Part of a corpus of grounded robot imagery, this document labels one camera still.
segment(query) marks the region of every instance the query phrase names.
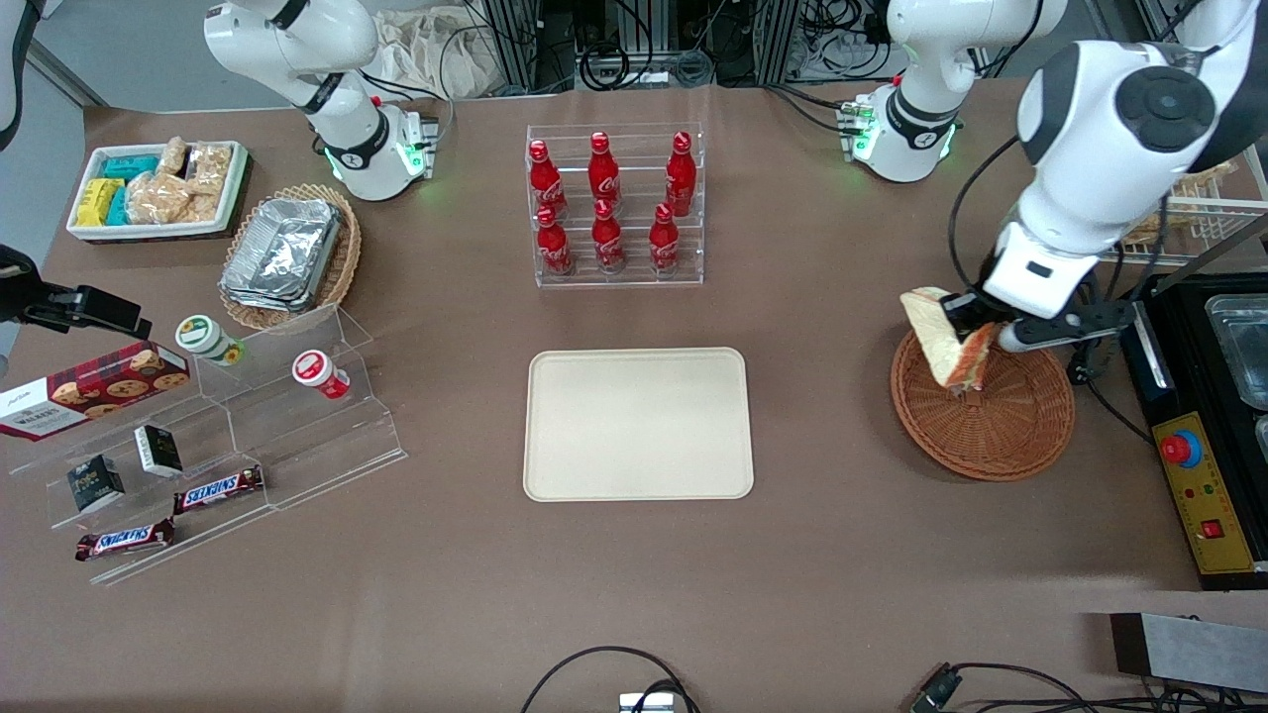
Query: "white tray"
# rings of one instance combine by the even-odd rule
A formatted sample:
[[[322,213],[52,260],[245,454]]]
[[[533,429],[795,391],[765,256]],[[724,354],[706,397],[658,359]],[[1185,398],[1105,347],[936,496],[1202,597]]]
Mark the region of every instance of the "white tray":
[[[739,351],[543,351],[533,359],[524,439],[524,492],[533,500],[734,500],[752,487]]]
[[[212,146],[228,146],[233,150],[230,159],[228,175],[224,178],[224,190],[221,193],[221,203],[216,208],[216,218],[197,223],[169,223],[164,226],[77,226],[75,213],[84,199],[84,190],[87,181],[101,175],[101,164],[107,159],[120,156],[157,156],[162,154],[164,143],[138,143],[133,146],[105,146],[94,148],[87,159],[87,167],[80,176],[79,189],[75,192],[75,202],[71,203],[71,213],[66,216],[66,232],[75,237],[94,244],[109,242],[151,242],[160,240],[181,240],[188,236],[217,233],[228,227],[233,217],[233,207],[237,203],[238,188],[242,185],[242,175],[246,173],[247,151],[236,141],[207,141]]]

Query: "table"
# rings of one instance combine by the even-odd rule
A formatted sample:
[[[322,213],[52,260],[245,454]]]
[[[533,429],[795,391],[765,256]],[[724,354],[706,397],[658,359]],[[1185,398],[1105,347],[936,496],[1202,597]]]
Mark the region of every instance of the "table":
[[[954,477],[898,424],[898,294],[955,284],[947,209],[1012,131],[1021,89],[979,82],[951,156],[914,185],[842,165],[828,132],[760,90],[460,104],[434,181],[355,203],[365,249],[345,307],[377,339],[372,377],[411,457],[108,589],[49,534],[43,485],[4,480],[5,708],[515,710],[559,658],[621,643],[666,657],[706,710],[894,710],[943,660],[1035,666],[1087,694],[1139,690],[1115,674],[1101,613],[1268,628],[1262,594],[1197,591],[1153,453],[1090,395],[1078,393],[1060,462],[1019,483]],[[525,124],[672,115],[709,132],[705,285],[539,292]],[[86,131],[89,148],[238,140],[257,160],[249,206],[332,183],[294,110],[90,110]],[[961,216],[966,255],[987,250],[1028,179],[1013,151],[979,181]],[[189,313],[222,313],[224,247],[58,235],[44,273],[141,302],[164,339]],[[9,382],[126,341],[24,329]],[[536,353],[714,345],[748,364],[748,497],[524,495]],[[1103,388],[1139,419],[1123,373]],[[635,660],[578,662],[534,709],[612,710],[656,677]],[[957,699],[988,694],[1051,691],[976,674]]]

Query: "aluminum foil container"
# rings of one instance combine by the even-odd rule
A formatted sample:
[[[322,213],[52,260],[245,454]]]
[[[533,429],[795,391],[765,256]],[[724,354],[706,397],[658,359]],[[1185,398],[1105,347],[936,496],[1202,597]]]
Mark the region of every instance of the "aluminum foil container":
[[[235,302],[302,312],[313,306],[339,233],[339,208],[274,198],[247,223],[219,287]]]

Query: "beige tray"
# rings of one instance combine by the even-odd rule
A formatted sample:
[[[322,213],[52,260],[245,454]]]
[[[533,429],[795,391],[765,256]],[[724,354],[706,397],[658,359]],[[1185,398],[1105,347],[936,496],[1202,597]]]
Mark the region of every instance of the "beige tray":
[[[524,439],[524,492],[533,500],[734,500],[752,487],[739,351],[543,351],[533,359]]]

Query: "acrylic bottle rack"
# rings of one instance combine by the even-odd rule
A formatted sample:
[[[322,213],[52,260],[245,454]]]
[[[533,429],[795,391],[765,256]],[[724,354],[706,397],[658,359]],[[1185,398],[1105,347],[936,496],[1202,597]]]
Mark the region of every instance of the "acrylic bottle rack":
[[[607,133],[612,157],[620,166],[621,208],[618,222],[621,226],[621,245],[625,249],[625,269],[615,275],[604,274],[595,256],[595,241],[590,235],[595,222],[595,200],[590,192],[587,165],[590,164],[590,136]],[[675,218],[678,226],[678,269],[670,277],[657,277],[652,269],[648,233],[656,217],[656,206],[664,200],[666,164],[673,152],[673,134],[685,131],[691,134],[691,155],[696,162],[696,192],[691,213]],[[543,140],[550,151],[550,160],[559,169],[564,197],[568,199],[568,217],[559,221],[568,235],[568,247],[577,264],[571,275],[554,275],[543,269],[536,247],[536,202],[529,171],[533,166],[527,155],[527,142]],[[540,288],[566,287],[654,287],[701,284],[705,279],[705,134],[700,122],[643,123],[643,124],[572,124],[530,126],[525,143],[525,185],[527,186],[527,227],[533,247],[533,269]]]

